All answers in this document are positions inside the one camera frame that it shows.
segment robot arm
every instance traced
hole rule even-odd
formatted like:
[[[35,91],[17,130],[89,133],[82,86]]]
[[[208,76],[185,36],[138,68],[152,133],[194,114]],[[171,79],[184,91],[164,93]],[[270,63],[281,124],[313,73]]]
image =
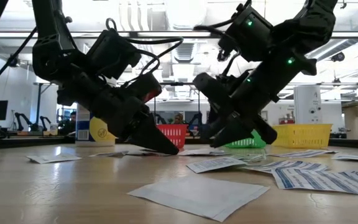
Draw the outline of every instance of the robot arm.
[[[23,114],[23,113],[18,113],[18,112],[16,112],[16,113],[15,113],[15,117],[16,117],[16,120],[17,120],[17,125],[18,125],[17,130],[18,130],[18,131],[23,131],[23,129],[24,129],[20,117],[22,117],[22,118],[24,119],[25,123],[26,123],[29,127],[31,127],[31,126],[33,125],[33,124],[30,122],[30,120],[27,118],[27,116],[26,116],[25,114]]]
[[[219,46],[218,60],[225,60],[233,50],[247,61],[261,61],[253,71],[240,77],[217,79],[206,73],[199,74],[194,84],[208,97],[218,119],[203,131],[202,138],[215,136],[213,146],[252,138],[256,129],[262,139],[271,144],[277,133],[260,116],[259,112],[300,72],[316,74],[316,60],[305,54],[326,44],[331,38],[337,0],[307,0],[294,19],[272,26],[248,0],[240,4],[230,20]]]
[[[42,123],[42,130],[43,131],[48,131],[47,126],[45,125],[45,120],[50,124],[49,118],[44,117],[44,116],[40,116],[40,120],[41,120],[41,123]]]
[[[144,104],[162,91],[151,72],[128,87],[111,87],[106,78],[118,79],[128,65],[134,67],[141,51],[115,29],[104,30],[85,55],[66,26],[61,0],[32,1],[38,40],[33,47],[34,72],[59,85],[58,103],[79,103],[102,119],[110,133],[132,144],[166,154],[175,145],[161,133]]]

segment table surface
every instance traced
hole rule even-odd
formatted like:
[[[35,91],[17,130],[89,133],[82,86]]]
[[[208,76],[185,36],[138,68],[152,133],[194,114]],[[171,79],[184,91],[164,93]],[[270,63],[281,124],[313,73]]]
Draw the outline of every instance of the table surface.
[[[187,149],[201,147],[208,146],[186,146]],[[126,194],[143,185],[187,175],[271,187],[260,198],[234,212],[225,223],[358,223],[358,195],[279,190],[269,174],[233,169],[195,174],[186,167],[207,157],[88,157],[99,152],[132,149],[138,148],[61,145],[0,149],[0,224],[218,223]],[[358,149],[330,149],[358,154]],[[268,153],[291,151],[299,149],[267,147]],[[83,159],[41,165],[25,158],[61,152]],[[333,171],[358,169],[358,162],[335,161],[331,156],[297,160],[326,164]],[[268,157],[270,161],[284,159]]]

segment yellow plastic basket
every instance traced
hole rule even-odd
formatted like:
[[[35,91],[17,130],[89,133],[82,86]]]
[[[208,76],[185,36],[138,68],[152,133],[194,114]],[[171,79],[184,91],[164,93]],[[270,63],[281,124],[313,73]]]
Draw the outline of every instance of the yellow plastic basket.
[[[274,126],[277,139],[273,146],[322,148],[328,146],[332,124],[282,124]]]

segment red basket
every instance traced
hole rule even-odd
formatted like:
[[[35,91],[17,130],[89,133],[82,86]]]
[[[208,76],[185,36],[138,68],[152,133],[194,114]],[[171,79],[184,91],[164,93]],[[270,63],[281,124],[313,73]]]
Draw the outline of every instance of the red basket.
[[[185,146],[187,124],[158,124],[157,127],[178,149]]]

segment person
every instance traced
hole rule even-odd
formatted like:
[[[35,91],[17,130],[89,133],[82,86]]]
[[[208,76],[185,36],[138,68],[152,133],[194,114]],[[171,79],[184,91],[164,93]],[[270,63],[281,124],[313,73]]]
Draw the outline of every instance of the person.
[[[183,114],[178,113],[175,115],[175,120],[173,121],[174,124],[184,124],[185,122],[183,121]]]
[[[77,119],[77,112],[76,112],[76,111],[71,112],[71,114],[70,114],[70,121],[71,121],[72,123],[75,123],[76,119]]]
[[[68,119],[62,120],[59,123],[59,127],[61,127],[61,129],[59,129],[59,135],[67,135],[72,132],[75,132],[76,119],[77,119],[77,113],[76,111],[74,111],[71,112],[70,114],[70,120]]]

